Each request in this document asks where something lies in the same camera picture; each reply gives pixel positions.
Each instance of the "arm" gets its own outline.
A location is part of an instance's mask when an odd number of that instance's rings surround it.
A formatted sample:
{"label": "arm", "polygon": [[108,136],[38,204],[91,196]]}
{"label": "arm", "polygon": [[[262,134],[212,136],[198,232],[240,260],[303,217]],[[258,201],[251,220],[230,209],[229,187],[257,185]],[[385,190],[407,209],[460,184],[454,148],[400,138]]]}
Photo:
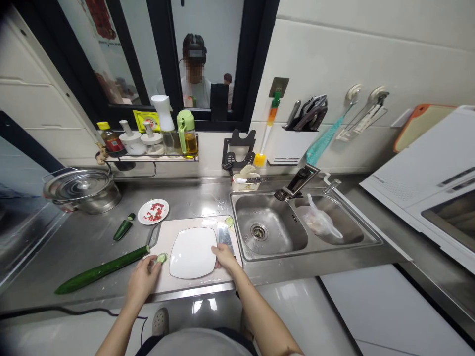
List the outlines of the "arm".
{"label": "arm", "polygon": [[218,258],[217,267],[221,265],[226,268],[234,279],[242,307],[251,324],[252,332],[262,355],[303,355],[303,351],[290,331],[252,285],[249,277],[230,252],[229,247],[225,244],[219,244],[218,248],[213,246],[212,250]]}
{"label": "arm", "polygon": [[135,267],[130,276],[125,305],[97,351],[96,356],[125,355],[132,326],[134,326],[134,322],[145,300],[155,286],[162,267],[161,263],[157,263],[150,272],[148,271],[149,264],[152,264],[156,258],[157,256],[148,256],[146,259],[140,260],[137,267]]}

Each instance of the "white plate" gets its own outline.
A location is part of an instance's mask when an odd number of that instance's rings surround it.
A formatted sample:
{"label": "white plate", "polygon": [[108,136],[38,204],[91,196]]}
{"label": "white plate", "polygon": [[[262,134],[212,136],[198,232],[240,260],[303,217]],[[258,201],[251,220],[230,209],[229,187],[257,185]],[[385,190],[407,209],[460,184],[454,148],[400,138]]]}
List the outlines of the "white plate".
{"label": "white plate", "polygon": [[[158,219],[158,220],[155,220],[155,221],[150,221],[146,217],[154,216],[154,214],[156,214],[156,212],[157,212],[157,208],[160,208],[159,206],[157,206],[154,210],[152,210],[153,205],[156,204],[156,203],[163,205],[163,208],[161,208],[162,209],[162,213],[160,215],[161,218]],[[150,201],[148,201],[148,202],[146,202],[145,204],[142,205],[142,207],[139,209],[139,212],[137,213],[137,217],[139,219],[139,222],[141,222],[142,224],[144,224],[144,225],[153,225],[153,224],[159,223],[163,219],[165,219],[166,216],[168,215],[169,211],[170,211],[170,206],[168,205],[168,203],[165,200],[163,200],[163,199],[153,199],[153,200],[150,200]]]}
{"label": "white plate", "polygon": [[180,231],[170,256],[170,274],[176,278],[193,279],[214,270],[216,234],[208,227],[193,227]]}

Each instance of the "stainless steel sink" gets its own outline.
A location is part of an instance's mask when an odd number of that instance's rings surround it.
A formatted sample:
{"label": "stainless steel sink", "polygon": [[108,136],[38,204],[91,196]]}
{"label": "stainless steel sink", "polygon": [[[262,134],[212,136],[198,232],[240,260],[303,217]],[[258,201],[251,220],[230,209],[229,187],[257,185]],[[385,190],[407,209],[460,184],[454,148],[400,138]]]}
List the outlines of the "stainless steel sink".
{"label": "stainless steel sink", "polygon": [[286,201],[273,195],[246,195],[236,201],[235,211],[240,238],[256,254],[282,254],[307,246],[307,231]]}
{"label": "stainless steel sink", "polygon": [[[231,193],[236,231],[243,257],[248,261],[282,258],[333,249],[382,244],[382,239],[345,201],[323,188],[302,190],[302,198],[279,201],[274,191]],[[307,193],[326,212],[343,235],[316,235],[303,219],[309,206]]]}
{"label": "stainless steel sink", "polygon": [[[315,236],[331,245],[351,245],[364,241],[365,236],[361,227],[335,200],[324,195],[314,195],[312,200],[319,210],[330,216],[333,225],[343,235],[343,238],[338,238],[333,234],[317,235],[314,233]],[[300,207],[309,205],[307,197],[295,199],[296,211],[299,213],[301,212]]]}

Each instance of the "cucumber slice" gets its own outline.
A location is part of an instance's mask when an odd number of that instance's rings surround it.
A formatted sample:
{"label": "cucumber slice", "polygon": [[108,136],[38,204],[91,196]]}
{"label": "cucumber slice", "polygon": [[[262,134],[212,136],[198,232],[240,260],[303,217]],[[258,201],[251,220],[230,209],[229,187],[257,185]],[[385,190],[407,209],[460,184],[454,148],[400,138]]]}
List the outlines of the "cucumber slice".
{"label": "cucumber slice", "polygon": [[58,289],[54,291],[55,294],[66,294],[77,291],[78,289],[85,287],[98,279],[101,279],[112,272],[115,272],[131,263],[141,259],[143,256],[150,253],[148,245],[140,247],[135,251],[132,251],[126,255],[123,255],[115,260],[107,262],[106,264],[94,267],[87,270],[77,276],[67,280],[61,284]]}
{"label": "cucumber slice", "polygon": [[127,231],[132,227],[132,223],[128,220],[122,221],[120,224],[119,228],[117,229],[115,235],[114,235],[114,240],[119,241],[124,235],[126,234]]}
{"label": "cucumber slice", "polygon": [[166,252],[160,254],[157,256],[156,261],[160,262],[161,264],[164,264],[168,259],[168,254]]}
{"label": "cucumber slice", "polygon": [[226,218],[226,220],[224,222],[226,223],[226,225],[228,227],[231,227],[234,224],[234,219],[233,218]]}

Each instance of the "grey shirt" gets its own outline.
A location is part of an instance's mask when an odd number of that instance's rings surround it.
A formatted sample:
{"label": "grey shirt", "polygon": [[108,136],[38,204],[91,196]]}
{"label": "grey shirt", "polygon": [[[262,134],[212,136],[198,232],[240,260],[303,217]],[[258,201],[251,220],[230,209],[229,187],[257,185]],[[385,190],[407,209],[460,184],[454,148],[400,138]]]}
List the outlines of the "grey shirt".
{"label": "grey shirt", "polygon": [[252,356],[241,344],[212,329],[183,329],[161,339],[150,356],[206,355]]}

